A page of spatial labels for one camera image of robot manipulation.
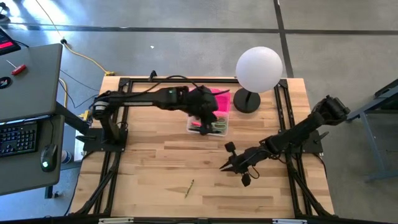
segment computer mouse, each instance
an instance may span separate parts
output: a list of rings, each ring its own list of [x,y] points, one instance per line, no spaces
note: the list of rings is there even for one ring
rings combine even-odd
[[[44,147],[40,157],[40,165],[44,172],[51,172],[57,166],[57,145],[49,144]]]

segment red object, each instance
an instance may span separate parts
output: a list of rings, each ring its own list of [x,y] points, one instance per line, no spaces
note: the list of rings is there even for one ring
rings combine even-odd
[[[9,47],[9,46],[13,46],[12,42],[6,42],[4,44],[0,44],[0,49],[1,48],[5,48],[5,47]]]
[[[14,70],[11,72],[11,75],[18,75],[18,74],[20,74],[23,70],[25,70],[25,68],[26,68],[26,65],[20,65],[20,66],[18,66],[16,69],[14,69]]]
[[[200,122],[198,122],[198,121],[194,121],[194,122],[192,122],[192,125],[195,125],[195,126],[198,126],[198,127],[200,127],[200,126],[201,126],[201,123],[200,123]]]

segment power cord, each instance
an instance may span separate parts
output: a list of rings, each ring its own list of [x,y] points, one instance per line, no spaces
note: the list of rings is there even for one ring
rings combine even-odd
[[[14,40],[14,42],[19,44],[19,45],[22,45],[22,46],[25,46],[25,47],[29,48],[29,46],[27,44],[24,44],[24,43],[22,43],[22,42],[20,42],[18,40]]]
[[[67,90],[63,87],[62,84],[61,84],[61,87],[63,88],[63,90],[65,91],[65,93],[68,95],[70,101],[72,101],[73,107],[74,107],[75,109],[78,108],[79,106],[83,105],[84,103],[86,103],[86,102],[89,101],[90,99],[92,99],[92,98],[98,96],[98,94],[95,94],[95,95],[89,97],[87,100],[81,102],[79,105],[76,106],[74,100],[72,99],[72,97],[69,95],[69,93],[68,93]]]
[[[266,150],[266,149],[260,149],[258,150],[256,153],[254,153],[252,156],[250,156],[249,158],[245,159],[242,163],[240,163],[239,166],[241,166],[242,164],[244,164],[245,162],[249,161],[251,158],[253,158],[254,156],[256,156],[257,154],[259,154],[260,152],[268,152],[269,158],[272,160],[279,160],[281,163],[283,164],[287,164],[287,162],[283,161],[282,159],[280,159],[281,153],[279,154],[272,154],[270,151]],[[257,177],[253,176],[250,172],[248,172],[248,174],[253,178],[253,179],[258,179],[260,178],[260,173],[257,171],[256,168],[254,168],[254,166],[251,166],[253,168],[253,170],[257,173]]]
[[[83,86],[85,86],[85,87],[87,87],[87,88],[89,88],[89,89],[91,89],[91,90],[100,91],[100,90],[94,89],[94,88],[92,88],[92,87],[90,87],[90,86],[88,86],[88,85],[86,85],[86,84],[84,84],[84,83],[82,83],[82,82],[79,82],[76,78],[73,78],[71,75],[69,75],[68,73],[64,72],[63,70],[60,70],[60,71],[61,71],[62,73],[64,73],[65,75],[67,75],[69,78],[71,78],[71,79],[73,79],[74,81],[76,81],[77,83],[79,83],[79,84],[81,84],[81,85],[83,85]]]
[[[83,57],[83,58],[85,58],[85,59],[87,59],[87,60],[92,61],[95,65],[97,65],[100,69],[102,69],[102,71],[104,71],[104,73],[105,73],[104,76],[115,75],[115,72],[111,72],[111,71],[105,70],[105,68],[103,68],[103,67],[102,67],[98,62],[96,62],[94,59],[92,59],[92,58],[90,58],[90,57],[88,57],[88,56],[86,56],[86,55],[80,54],[80,53],[78,53],[78,52],[72,50],[72,49],[68,46],[67,40],[65,40],[65,38],[61,35],[60,31],[58,30],[57,26],[54,24],[54,21],[51,19],[50,15],[45,11],[45,9],[44,9],[43,6],[39,3],[38,0],[36,0],[36,2],[37,2],[37,4],[40,6],[40,8],[42,8],[42,10],[43,10],[44,13],[47,15],[47,17],[50,19],[50,21],[51,21],[52,25],[54,26],[55,30],[58,32],[59,36],[61,37],[61,44],[63,44],[64,47],[66,47],[71,53],[73,53],[73,54],[75,54],[75,55],[78,55],[78,56],[81,56],[81,57]]]
[[[323,159],[317,153],[313,153],[313,155],[321,161],[321,163],[323,165],[323,169],[325,170],[325,176],[326,176],[326,178],[328,178],[328,173],[326,172],[325,162],[323,161]]]
[[[52,137],[54,135],[54,124],[52,123],[51,117],[50,117],[49,121],[50,121],[51,127],[52,127],[52,129],[51,129],[51,141],[50,141],[50,144],[51,144],[52,143]]]
[[[68,87],[67,87],[67,83],[65,83],[65,81],[63,81],[62,78],[59,78],[58,81],[61,83],[63,90],[65,90],[65,93],[68,92]],[[66,108],[67,107],[67,103],[68,103],[68,96],[65,94],[65,97],[63,99],[63,106]]]

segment small stick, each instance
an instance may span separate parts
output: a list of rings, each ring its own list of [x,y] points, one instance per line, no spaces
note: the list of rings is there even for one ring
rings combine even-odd
[[[186,198],[186,197],[188,196],[188,194],[189,194],[189,191],[191,190],[191,188],[192,188],[192,185],[193,185],[194,181],[195,181],[195,180],[192,180],[192,181],[191,181],[191,186],[189,186],[189,188],[188,188],[187,192],[185,193],[185,197],[184,197],[184,198]]]

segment black cable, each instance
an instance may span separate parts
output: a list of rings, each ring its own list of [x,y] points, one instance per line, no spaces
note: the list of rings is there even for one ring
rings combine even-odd
[[[216,96],[216,95],[221,95],[221,94],[224,94],[224,93],[227,93],[227,92],[229,92],[229,90],[224,90],[224,91],[220,91],[220,92],[217,92],[217,93],[212,93],[212,95]]]
[[[58,81],[58,82],[61,84],[61,87],[63,88],[63,90],[65,91],[65,93],[68,95],[68,97],[69,97],[70,101],[72,102],[73,107],[74,107],[75,109],[78,108],[79,106],[83,105],[83,103],[86,103],[87,101],[89,101],[91,98],[98,96],[98,94],[95,94],[95,95],[91,96],[90,98],[88,98],[87,100],[83,101],[82,103],[80,103],[79,105],[76,106],[76,105],[75,105],[75,102],[74,102],[73,99],[72,99],[72,97],[71,97],[71,96],[69,95],[69,93],[66,91],[65,87],[63,87],[61,81]]]
[[[50,118],[50,123],[51,123],[51,127],[52,127],[52,129],[51,129],[51,141],[50,141],[50,144],[52,144],[52,136],[54,135],[54,124],[52,123],[52,120],[51,120],[52,118]]]
[[[73,198],[75,197],[75,192],[76,192],[76,188],[77,188],[77,183],[78,183],[78,181],[79,181],[79,175],[77,175],[77,180],[76,180],[75,189],[73,190],[73,195],[72,195],[72,198],[70,199],[69,206],[68,206],[67,211],[65,212],[65,214],[63,214],[63,216],[68,215],[69,209],[70,209],[70,207],[72,206],[72,202],[73,202]]]
[[[194,81],[192,81],[191,79],[189,79],[189,78],[187,78],[187,77],[185,77],[185,76],[182,76],[182,75],[171,75],[171,76],[169,76],[169,77],[166,77],[165,80],[169,80],[169,79],[171,79],[171,78],[183,78],[183,79],[185,79],[185,80],[188,80],[190,83],[192,83],[192,85],[194,85],[198,90],[200,90],[199,86],[198,86]],[[108,98],[130,98],[130,97],[135,97],[135,96],[141,96],[141,95],[146,94],[146,93],[148,93],[149,91],[153,90],[155,87],[157,87],[158,85],[162,84],[163,82],[164,82],[164,80],[161,80],[160,82],[156,83],[155,85],[153,85],[153,86],[150,87],[149,89],[147,89],[147,90],[145,90],[145,91],[143,91],[143,92],[137,93],[137,94],[135,94],[135,95],[102,96],[102,97],[99,97],[99,98],[97,98],[97,99],[94,101],[94,103],[92,103],[92,104],[90,105],[90,107],[92,107],[97,101],[104,100],[104,99],[108,99]],[[227,93],[227,92],[229,92],[229,90],[221,91],[221,92],[219,92],[219,93],[207,93],[207,92],[204,92],[204,93],[212,94],[213,96],[216,96],[216,95],[220,95],[220,94]]]
[[[254,168],[254,166],[251,166],[253,168],[253,170],[257,173],[257,177],[254,177],[253,175],[251,175],[251,173],[248,171],[248,174],[253,178],[253,179],[258,179],[260,178],[260,173],[256,170],[256,168]]]
[[[304,143],[301,144],[301,146],[300,146],[300,157],[299,157],[299,159],[303,156],[303,146],[304,146]],[[292,154],[292,158],[294,160],[297,160],[297,158],[294,156],[294,154]]]
[[[118,123],[116,123],[116,124],[125,124],[125,125],[126,125],[125,128],[128,128],[128,127],[129,127],[129,123],[124,122],[124,121],[120,121],[120,122],[118,122]]]
[[[22,45],[22,46],[25,46],[25,47],[29,48],[29,46],[27,44],[24,44],[24,43],[22,43],[22,42],[20,42],[18,40],[14,40],[14,42],[19,44],[19,45]]]
[[[287,164],[287,162],[285,162],[285,161],[283,161],[282,159],[278,159],[281,163],[283,163],[283,164]]]
[[[322,163],[322,165],[323,165],[323,169],[325,170],[325,176],[326,176],[326,178],[328,178],[328,173],[326,172],[326,165],[325,165],[325,162],[323,161],[323,159],[322,159],[317,153],[313,153],[313,155],[314,155],[315,157],[317,157],[317,158],[321,161],[321,163]]]
[[[254,156],[256,156],[257,154],[259,154],[260,152],[269,152],[268,150],[265,149],[260,149],[258,150],[256,153],[254,153],[253,155],[251,155],[249,158],[245,159],[243,162],[241,162],[239,164],[239,166],[243,165],[245,162],[249,161],[251,158],[253,158]]]
[[[88,86],[88,85],[86,85],[86,84],[84,84],[84,83],[82,83],[82,82],[79,82],[78,80],[76,80],[75,78],[73,78],[71,75],[69,75],[68,73],[64,72],[62,69],[60,69],[60,71],[61,71],[62,73],[64,73],[64,74],[66,74],[67,76],[69,76],[69,78],[73,79],[73,80],[76,81],[77,83],[80,83],[81,85],[83,85],[83,86],[85,86],[85,87],[87,87],[87,88],[89,88],[89,89],[91,89],[91,90],[100,91],[100,90],[96,90],[96,89],[94,89],[94,88],[92,88],[92,87],[90,87],[90,86]]]

